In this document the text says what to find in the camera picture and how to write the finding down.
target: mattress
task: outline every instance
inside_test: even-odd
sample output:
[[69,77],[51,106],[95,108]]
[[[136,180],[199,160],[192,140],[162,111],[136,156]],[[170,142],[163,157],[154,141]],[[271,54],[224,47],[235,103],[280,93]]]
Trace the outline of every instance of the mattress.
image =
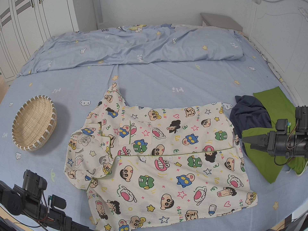
[[[163,31],[160,26],[152,29]],[[113,35],[111,30],[101,33],[104,33],[105,37]],[[137,35],[143,32],[139,30],[138,33],[132,33]],[[0,105],[0,180],[10,187],[14,184],[22,186],[23,172],[26,169],[36,172],[48,182],[45,196],[55,194],[64,198],[67,202],[65,213],[72,217],[73,221],[94,229],[86,192],[76,189],[68,181],[63,168],[71,133],[83,126],[88,113],[97,106],[115,80],[128,106],[154,109],[222,102],[224,112],[229,117],[232,107],[236,104],[235,95],[252,95],[254,92],[277,86],[291,100],[262,56],[243,36],[232,33],[242,48],[244,57],[241,59],[180,62],[162,60],[147,64],[103,66],[95,66],[89,61],[88,65],[84,62],[78,67],[37,73],[35,72],[38,68],[34,68],[35,64],[29,61],[27,67],[32,73],[28,69],[24,70],[21,75],[29,72],[31,74],[18,77]],[[70,54],[69,48],[64,53],[67,60],[58,62],[68,66],[68,62],[73,61],[74,57]],[[32,60],[35,61],[38,57],[36,54]],[[12,122],[19,108],[28,99],[41,94],[49,96],[55,104],[57,127],[41,149],[25,152],[17,148],[11,139]],[[307,199],[302,194],[308,183],[307,172],[297,177],[292,171],[282,171],[276,182],[269,184],[245,155],[244,161],[250,188],[258,194],[257,206],[222,217],[185,221],[152,230],[198,230],[204,229],[204,226],[208,230],[267,230],[290,215]],[[35,225],[27,217],[20,216],[18,219]]]

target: pink heart print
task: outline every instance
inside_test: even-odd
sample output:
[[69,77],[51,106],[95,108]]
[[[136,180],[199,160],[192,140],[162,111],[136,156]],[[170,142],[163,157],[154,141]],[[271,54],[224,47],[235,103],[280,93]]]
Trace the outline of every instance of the pink heart print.
[[227,202],[225,202],[224,207],[230,207],[230,201],[228,200]]

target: wicker basket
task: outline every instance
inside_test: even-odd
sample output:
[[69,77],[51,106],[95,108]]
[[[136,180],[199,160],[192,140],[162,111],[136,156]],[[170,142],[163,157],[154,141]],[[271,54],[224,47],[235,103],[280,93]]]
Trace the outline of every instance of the wicker basket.
[[44,95],[28,100],[17,112],[12,126],[15,145],[25,151],[41,148],[57,125],[57,114],[52,100]]

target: white wardrobe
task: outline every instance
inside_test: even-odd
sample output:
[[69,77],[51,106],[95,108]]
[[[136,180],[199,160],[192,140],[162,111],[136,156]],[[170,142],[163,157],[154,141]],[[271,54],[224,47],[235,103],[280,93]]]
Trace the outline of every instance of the white wardrobe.
[[51,36],[96,29],[93,0],[0,0],[0,73],[13,80]]

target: yellow cartoon print on blanket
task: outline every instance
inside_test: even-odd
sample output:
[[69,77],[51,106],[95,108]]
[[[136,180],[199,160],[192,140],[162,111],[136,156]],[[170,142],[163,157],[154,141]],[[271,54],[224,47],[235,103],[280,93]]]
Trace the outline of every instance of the yellow cartoon print on blanket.
[[64,172],[87,191],[97,230],[170,225],[257,204],[221,103],[128,107],[116,83],[72,134]]

